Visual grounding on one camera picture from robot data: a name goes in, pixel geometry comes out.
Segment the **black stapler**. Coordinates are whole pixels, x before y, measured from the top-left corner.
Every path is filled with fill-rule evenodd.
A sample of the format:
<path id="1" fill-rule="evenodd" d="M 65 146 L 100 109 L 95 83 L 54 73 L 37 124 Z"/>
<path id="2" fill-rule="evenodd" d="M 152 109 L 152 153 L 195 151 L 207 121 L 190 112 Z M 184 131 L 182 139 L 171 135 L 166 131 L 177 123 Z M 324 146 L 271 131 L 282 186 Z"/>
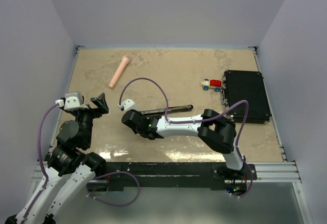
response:
<path id="1" fill-rule="evenodd" d="M 183 106 L 172 106 L 168 107 L 168 114 L 173 114 L 173 113 L 181 113 L 181 112 L 187 112 L 187 111 L 192 111 L 193 106 L 191 104 L 189 105 L 183 105 Z M 144 110 L 141 111 L 141 114 L 144 115 L 145 117 L 150 117 L 150 116 L 163 116 L 166 112 L 166 108 L 157 108 L 157 109 L 152 109 L 152 110 Z"/>

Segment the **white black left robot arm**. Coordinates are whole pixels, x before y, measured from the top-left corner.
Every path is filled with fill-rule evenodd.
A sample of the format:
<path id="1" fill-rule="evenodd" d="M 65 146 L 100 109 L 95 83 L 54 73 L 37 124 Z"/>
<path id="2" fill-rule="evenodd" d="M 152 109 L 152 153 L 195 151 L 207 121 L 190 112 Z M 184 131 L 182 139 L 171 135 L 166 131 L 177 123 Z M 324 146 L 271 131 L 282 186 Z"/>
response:
<path id="1" fill-rule="evenodd" d="M 106 161 L 90 148 L 93 120 L 109 113 L 105 94 L 91 98 L 94 108 L 84 103 L 80 92 L 66 94 L 54 107 L 74 116 L 64 122 L 56 136 L 57 146 L 47 164 L 40 163 L 43 177 L 32 197 L 6 223 L 57 223 L 58 215 L 89 181 L 101 179 Z"/>

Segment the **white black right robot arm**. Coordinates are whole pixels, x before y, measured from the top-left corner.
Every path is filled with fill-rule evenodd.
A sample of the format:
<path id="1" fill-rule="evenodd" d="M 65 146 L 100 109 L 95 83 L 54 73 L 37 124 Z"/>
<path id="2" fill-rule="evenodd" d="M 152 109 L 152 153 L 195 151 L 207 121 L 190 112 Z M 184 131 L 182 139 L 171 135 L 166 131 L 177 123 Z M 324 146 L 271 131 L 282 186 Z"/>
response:
<path id="1" fill-rule="evenodd" d="M 149 140 L 173 136 L 200 138 L 211 150 L 223 155 L 228 175 L 238 180 L 245 173 L 244 157 L 238 149 L 240 135 L 236 125 L 222 114 L 205 109 L 200 115 L 189 118 L 145 117 L 131 109 L 124 113 L 121 122 L 135 134 Z"/>

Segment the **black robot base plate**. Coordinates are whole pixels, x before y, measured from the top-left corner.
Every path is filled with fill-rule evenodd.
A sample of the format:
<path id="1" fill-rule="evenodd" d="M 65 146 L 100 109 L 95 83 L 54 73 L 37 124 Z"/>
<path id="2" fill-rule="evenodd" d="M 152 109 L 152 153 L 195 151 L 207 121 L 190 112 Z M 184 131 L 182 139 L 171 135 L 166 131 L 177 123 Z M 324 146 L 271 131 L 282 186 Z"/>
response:
<path id="1" fill-rule="evenodd" d="M 154 163 L 107 162 L 106 173 L 115 175 L 87 184 L 91 191 L 123 191 L 136 187 L 135 180 L 122 172 L 131 173 L 143 188 L 209 188 L 225 190 L 232 185 L 256 180 L 255 165 L 244 166 L 242 173 L 229 173 L 224 162 Z"/>

